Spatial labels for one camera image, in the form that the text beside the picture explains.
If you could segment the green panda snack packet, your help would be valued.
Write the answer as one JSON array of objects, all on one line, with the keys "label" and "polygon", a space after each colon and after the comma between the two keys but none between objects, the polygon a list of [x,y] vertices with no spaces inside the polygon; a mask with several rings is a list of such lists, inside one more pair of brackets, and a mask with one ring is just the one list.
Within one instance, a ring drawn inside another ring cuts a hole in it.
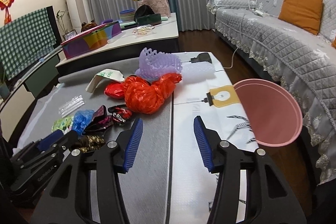
[{"label": "green panda snack packet", "polygon": [[52,125],[52,132],[61,130],[64,134],[71,131],[74,116],[67,116],[56,120]]}]

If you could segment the black pink printed box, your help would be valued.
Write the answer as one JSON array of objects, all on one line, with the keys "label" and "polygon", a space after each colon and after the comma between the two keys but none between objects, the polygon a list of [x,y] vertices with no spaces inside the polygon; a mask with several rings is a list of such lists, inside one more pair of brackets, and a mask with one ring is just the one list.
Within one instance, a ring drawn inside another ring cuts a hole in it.
[{"label": "black pink printed box", "polygon": [[104,133],[113,126],[113,118],[108,115],[105,105],[101,105],[97,111],[94,112],[91,122],[86,126],[83,135],[98,135],[103,136]]}]

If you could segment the blue plastic bag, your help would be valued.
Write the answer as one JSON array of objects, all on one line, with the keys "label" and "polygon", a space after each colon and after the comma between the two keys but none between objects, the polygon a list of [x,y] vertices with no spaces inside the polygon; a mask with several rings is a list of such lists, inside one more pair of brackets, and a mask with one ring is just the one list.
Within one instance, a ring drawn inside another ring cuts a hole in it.
[{"label": "blue plastic bag", "polygon": [[81,136],[85,128],[91,123],[94,113],[94,110],[77,111],[73,117],[71,130],[75,131],[78,136]]}]

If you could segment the red plastic bag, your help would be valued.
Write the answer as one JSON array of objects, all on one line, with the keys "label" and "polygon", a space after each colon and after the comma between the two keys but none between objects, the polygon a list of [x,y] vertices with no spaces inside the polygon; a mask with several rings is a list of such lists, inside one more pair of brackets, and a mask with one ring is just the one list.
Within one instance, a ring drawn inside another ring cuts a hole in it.
[{"label": "red plastic bag", "polygon": [[126,106],[135,113],[154,114],[181,80],[179,73],[167,73],[152,83],[138,76],[129,76],[123,82]]}]

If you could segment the white paper bag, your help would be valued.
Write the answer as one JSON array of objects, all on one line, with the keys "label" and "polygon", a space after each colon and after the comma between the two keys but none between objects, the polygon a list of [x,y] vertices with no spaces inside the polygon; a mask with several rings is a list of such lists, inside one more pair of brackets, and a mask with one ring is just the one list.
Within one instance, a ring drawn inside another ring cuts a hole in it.
[{"label": "white paper bag", "polygon": [[101,81],[122,83],[124,80],[125,78],[120,71],[114,69],[104,69],[94,75],[85,90],[86,92],[93,93]]}]

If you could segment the bubble wrap sheet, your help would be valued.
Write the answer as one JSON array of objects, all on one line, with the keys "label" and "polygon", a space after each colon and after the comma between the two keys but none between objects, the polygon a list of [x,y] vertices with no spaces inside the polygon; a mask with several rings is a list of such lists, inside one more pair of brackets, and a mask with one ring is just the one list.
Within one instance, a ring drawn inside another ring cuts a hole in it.
[{"label": "bubble wrap sheet", "polygon": [[214,65],[206,61],[185,63],[182,66],[182,80],[184,83],[198,83],[213,78],[215,72]]}]

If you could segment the purple foam net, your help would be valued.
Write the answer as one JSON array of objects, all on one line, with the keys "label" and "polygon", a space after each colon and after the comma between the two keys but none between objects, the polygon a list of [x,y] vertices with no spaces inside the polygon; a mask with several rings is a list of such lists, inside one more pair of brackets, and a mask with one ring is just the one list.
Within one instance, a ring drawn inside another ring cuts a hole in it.
[{"label": "purple foam net", "polygon": [[177,55],[144,48],[139,55],[139,68],[135,71],[135,75],[154,81],[167,73],[181,72],[182,62]]}]

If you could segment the black red snack wrapper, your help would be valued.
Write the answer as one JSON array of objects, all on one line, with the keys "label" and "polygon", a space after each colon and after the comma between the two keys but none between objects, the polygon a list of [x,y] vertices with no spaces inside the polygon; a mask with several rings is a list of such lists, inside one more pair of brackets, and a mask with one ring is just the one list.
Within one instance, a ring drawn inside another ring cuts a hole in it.
[{"label": "black red snack wrapper", "polygon": [[114,124],[119,126],[126,124],[133,116],[132,111],[126,106],[126,104],[112,106],[107,110],[111,114]]}]

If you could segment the white printed tablecloth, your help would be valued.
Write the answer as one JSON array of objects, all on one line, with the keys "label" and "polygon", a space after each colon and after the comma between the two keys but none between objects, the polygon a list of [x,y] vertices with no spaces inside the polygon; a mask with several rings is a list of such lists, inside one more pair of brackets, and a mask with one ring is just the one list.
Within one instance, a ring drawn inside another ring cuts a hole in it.
[{"label": "white printed tablecloth", "polygon": [[204,102],[211,89],[232,84],[221,62],[210,57],[216,70],[211,79],[193,84],[181,81],[174,91],[170,223],[206,223],[217,187],[218,175],[208,172],[199,152],[193,131],[196,116],[239,149],[258,148],[251,129],[235,128],[247,122],[240,103],[218,108]]}]

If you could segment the small red wrapper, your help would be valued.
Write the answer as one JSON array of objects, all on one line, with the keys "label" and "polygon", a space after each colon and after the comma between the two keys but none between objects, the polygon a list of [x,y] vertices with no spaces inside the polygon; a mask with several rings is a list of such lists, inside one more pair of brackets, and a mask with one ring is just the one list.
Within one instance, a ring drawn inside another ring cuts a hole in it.
[{"label": "small red wrapper", "polygon": [[105,90],[104,94],[110,98],[121,100],[125,98],[125,91],[123,83],[111,82],[109,83]]}]

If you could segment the green checkered cloth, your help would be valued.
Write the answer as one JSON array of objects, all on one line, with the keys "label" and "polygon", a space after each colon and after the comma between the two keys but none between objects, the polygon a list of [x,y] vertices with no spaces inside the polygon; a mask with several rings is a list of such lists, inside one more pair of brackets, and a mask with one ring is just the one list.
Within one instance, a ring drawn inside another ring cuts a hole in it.
[{"label": "green checkered cloth", "polygon": [[1,65],[8,80],[54,49],[49,9],[35,10],[1,27]]}]

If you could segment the colourful storage box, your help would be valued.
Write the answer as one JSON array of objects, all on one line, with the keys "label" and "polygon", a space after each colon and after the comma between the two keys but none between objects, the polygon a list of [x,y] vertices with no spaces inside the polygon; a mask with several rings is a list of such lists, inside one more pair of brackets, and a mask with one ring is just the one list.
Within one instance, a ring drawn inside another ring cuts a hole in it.
[{"label": "colourful storage box", "polygon": [[66,59],[71,59],[105,46],[108,40],[120,33],[122,30],[119,22],[104,23],[61,43],[62,50]]}]

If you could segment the grey quilted sofa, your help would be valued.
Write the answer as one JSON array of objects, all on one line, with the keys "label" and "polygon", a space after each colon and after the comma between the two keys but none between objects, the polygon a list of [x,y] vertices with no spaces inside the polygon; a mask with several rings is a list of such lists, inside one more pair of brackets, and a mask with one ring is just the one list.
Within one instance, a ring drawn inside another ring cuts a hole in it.
[{"label": "grey quilted sofa", "polygon": [[254,59],[298,102],[314,162],[326,183],[335,179],[335,0],[323,0],[318,35],[278,18],[283,0],[209,0],[215,29]]}]

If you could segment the dark green tray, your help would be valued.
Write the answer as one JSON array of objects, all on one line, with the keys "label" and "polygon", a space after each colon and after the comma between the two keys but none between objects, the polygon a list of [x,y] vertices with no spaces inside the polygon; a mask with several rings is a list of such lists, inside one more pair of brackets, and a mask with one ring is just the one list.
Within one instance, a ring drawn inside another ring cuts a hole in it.
[{"label": "dark green tray", "polygon": [[144,26],[144,25],[152,25],[156,26],[158,24],[161,24],[162,19],[160,14],[151,14],[151,15],[145,15],[140,16],[137,18],[136,23],[138,26]]}]

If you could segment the pink woven basket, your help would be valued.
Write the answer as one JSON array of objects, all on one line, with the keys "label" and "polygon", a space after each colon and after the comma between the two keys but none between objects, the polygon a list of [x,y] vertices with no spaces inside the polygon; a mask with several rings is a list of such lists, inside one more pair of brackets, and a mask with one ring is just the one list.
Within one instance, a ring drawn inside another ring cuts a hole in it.
[{"label": "pink woven basket", "polygon": [[154,11],[155,14],[167,16],[168,18],[171,17],[170,5],[168,0],[140,0],[138,2],[138,5],[147,5]]}]

